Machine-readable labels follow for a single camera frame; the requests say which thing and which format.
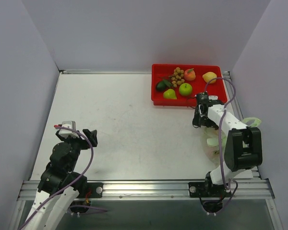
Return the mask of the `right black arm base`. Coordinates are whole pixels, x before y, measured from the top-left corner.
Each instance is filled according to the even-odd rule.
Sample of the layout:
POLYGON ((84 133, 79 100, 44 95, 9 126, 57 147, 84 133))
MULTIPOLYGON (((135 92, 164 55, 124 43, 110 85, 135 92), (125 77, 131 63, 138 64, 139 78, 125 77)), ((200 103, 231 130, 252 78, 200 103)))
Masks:
POLYGON ((213 185, 209 182, 189 182, 189 197, 199 198, 202 208, 208 215, 216 216, 224 207, 225 198, 230 198, 223 185, 213 185))

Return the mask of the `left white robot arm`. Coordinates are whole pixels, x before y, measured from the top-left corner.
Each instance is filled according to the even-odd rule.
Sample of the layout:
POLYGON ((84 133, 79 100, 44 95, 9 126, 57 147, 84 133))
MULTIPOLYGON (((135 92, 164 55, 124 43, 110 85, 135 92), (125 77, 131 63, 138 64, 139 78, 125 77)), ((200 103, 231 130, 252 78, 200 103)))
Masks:
POLYGON ((55 126, 60 143, 52 149, 41 175, 35 200, 21 230, 54 230, 76 197, 87 193, 87 178, 74 171, 82 150, 98 145, 97 131, 55 126))

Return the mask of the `pale green plastic bag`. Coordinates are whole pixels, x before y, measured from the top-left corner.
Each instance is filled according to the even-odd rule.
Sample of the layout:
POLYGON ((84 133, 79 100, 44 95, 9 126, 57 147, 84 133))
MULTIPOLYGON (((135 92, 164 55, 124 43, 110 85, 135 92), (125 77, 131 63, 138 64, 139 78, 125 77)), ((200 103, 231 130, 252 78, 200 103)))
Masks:
MULTIPOLYGON (((242 123, 249 127, 258 127, 262 121, 257 117, 247 117, 242 120, 242 123)), ((207 158, 216 167, 220 165, 218 136, 218 130, 211 127, 203 128, 203 135, 201 137, 202 147, 207 158)))

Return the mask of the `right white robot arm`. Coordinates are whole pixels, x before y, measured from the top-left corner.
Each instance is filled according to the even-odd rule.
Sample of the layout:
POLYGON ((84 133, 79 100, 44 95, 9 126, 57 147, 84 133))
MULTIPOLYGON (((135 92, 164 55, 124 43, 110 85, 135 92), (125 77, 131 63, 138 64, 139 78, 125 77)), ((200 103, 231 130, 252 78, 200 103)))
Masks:
POLYGON ((219 147, 220 165, 208 172, 203 184, 204 192, 216 195, 220 188, 229 189, 230 181, 245 170, 262 164, 262 139, 258 127, 251 127, 227 111, 224 103, 201 92, 195 96, 192 125, 215 130, 219 147))

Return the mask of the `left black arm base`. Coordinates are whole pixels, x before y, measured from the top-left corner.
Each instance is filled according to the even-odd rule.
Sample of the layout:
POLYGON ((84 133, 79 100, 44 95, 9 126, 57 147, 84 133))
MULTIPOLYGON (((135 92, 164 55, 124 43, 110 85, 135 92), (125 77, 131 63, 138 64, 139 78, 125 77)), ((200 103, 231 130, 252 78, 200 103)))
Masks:
POLYGON ((100 207, 92 206, 91 199, 101 198, 102 194, 103 194, 103 183, 101 182, 88 183, 84 191, 81 192, 77 197, 80 200, 73 201, 69 206, 68 211, 78 216, 106 212, 106 210, 100 207))

